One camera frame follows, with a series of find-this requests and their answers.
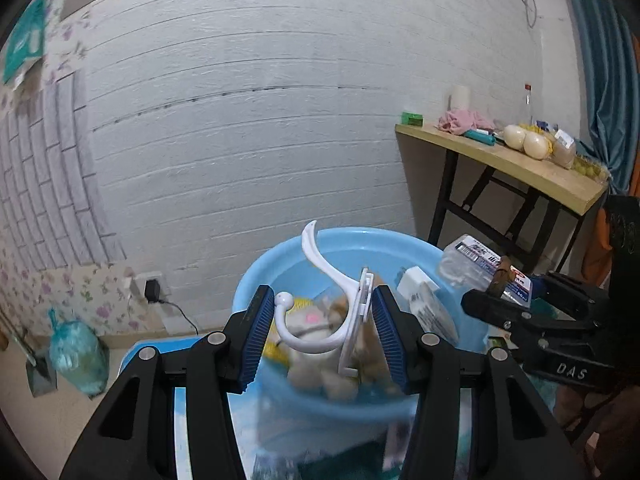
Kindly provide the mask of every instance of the blue curtain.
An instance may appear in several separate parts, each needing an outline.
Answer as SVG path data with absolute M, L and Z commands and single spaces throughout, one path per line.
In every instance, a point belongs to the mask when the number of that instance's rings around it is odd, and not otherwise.
M 571 0 L 580 35 L 593 149 L 627 193 L 640 133 L 640 80 L 631 31 L 611 0 Z

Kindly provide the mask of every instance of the white paper roll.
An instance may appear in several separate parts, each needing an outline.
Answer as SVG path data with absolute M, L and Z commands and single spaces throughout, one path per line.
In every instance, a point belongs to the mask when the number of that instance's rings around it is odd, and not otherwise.
M 449 101 L 450 110 L 460 108 L 461 110 L 469 110 L 471 105 L 471 88 L 468 86 L 455 85 L 451 92 Z

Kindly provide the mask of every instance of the pink cloth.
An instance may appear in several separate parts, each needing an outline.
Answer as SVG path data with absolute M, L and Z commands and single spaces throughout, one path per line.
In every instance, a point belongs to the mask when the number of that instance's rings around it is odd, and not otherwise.
M 483 130 L 493 130 L 493 121 L 485 119 L 480 112 L 471 110 L 449 110 L 438 119 L 438 129 L 454 135 L 462 135 L 467 130 L 482 128 Z

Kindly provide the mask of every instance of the wooden table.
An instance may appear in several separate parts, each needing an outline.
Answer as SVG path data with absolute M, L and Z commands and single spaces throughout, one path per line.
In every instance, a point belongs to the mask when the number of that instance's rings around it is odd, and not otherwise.
M 396 133 L 415 137 L 447 150 L 444 174 L 440 183 L 440 192 L 433 214 L 428 242 L 437 245 L 446 212 L 449 211 L 485 234 L 507 253 L 520 259 L 523 263 L 523 272 L 531 272 L 539 261 L 558 219 L 558 213 L 563 209 L 577 219 L 577 224 L 569 245 L 558 263 L 557 270 L 559 270 L 564 265 L 575 242 L 585 213 L 607 189 L 606 185 L 598 184 L 575 171 L 560 168 L 549 160 L 534 160 L 524 153 L 516 152 L 500 144 L 487 146 L 476 140 L 441 132 L 430 124 L 426 124 L 423 127 L 396 124 Z M 468 156 L 468 158 L 482 162 L 487 166 L 478 182 L 467 195 L 462 206 L 450 200 L 459 154 Z M 494 176 L 495 170 L 527 184 L 529 189 L 522 191 L 498 179 Z M 501 234 L 471 213 L 474 203 L 489 182 L 494 182 L 525 199 L 524 204 L 505 234 Z M 546 213 L 531 250 L 526 251 L 518 246 L 516 242 L 525 220 L 533 211 L 539 197 L 547 200 Z

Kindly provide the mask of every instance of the power adapter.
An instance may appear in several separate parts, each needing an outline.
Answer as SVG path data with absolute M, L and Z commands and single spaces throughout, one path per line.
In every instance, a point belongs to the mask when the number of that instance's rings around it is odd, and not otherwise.
M 160 298 L 160 283 L 158 280 L 146 280 L 145 298 L 149 303 L 162 303 Z

